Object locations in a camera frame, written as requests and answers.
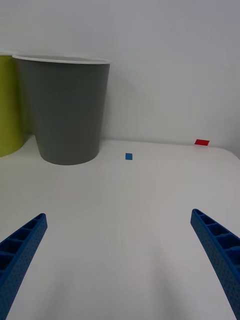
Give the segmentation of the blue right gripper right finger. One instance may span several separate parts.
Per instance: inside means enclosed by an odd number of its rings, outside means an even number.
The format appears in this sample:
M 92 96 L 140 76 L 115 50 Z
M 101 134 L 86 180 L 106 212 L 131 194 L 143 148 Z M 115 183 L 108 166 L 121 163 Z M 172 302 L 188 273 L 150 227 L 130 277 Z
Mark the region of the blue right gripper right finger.
M 240 238 L 198 209 L 192 210 L 190 224 L 240 319 Z

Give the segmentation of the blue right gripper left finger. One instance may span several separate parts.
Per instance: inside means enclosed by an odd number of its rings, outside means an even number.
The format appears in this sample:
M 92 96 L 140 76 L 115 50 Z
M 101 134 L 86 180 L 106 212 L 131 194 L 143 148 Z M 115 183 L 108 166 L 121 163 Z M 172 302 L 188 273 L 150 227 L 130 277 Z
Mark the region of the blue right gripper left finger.
M 47 228 L 41 213 L 0 243 L 0 319 L 7 318 Z

